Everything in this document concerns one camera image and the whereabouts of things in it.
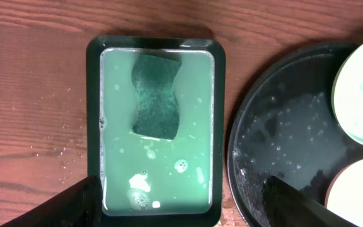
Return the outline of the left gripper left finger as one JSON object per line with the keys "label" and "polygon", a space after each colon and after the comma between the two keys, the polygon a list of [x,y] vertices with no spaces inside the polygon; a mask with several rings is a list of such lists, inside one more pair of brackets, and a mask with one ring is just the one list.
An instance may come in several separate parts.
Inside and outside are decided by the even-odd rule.
{"label": "left gripper left finger", "polygon": [[101,183],[89,176],[1,227],[97,227],[101,212]]}

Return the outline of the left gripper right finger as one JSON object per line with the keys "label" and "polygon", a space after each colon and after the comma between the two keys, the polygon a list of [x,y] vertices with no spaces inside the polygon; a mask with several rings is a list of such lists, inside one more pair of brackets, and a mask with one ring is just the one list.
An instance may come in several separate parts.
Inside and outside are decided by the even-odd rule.
{"label": "left gripper right finger", "polygon": [[356,227],[275,176],[263,184],[262,197],[270,226]]}

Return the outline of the green yellow sponge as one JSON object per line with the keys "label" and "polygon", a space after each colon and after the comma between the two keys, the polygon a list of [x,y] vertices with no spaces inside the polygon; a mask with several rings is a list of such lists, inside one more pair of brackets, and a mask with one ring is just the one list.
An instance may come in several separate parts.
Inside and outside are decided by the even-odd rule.
{"label": "green yellow sponge", "polygon": [[180,125],[175,78],[181,62],[140,55],[132,69],[137,112],[132,130],[139,135],[173,140]]}

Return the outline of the mint plate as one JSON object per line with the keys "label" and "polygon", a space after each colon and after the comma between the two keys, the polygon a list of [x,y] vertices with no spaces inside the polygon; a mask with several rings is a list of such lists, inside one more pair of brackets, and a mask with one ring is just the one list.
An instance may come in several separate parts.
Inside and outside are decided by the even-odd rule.
{"label": "mint plate", "polygon": [[340,66],[331,89],[331,105],[344,133],[363,145],[363,44]]}

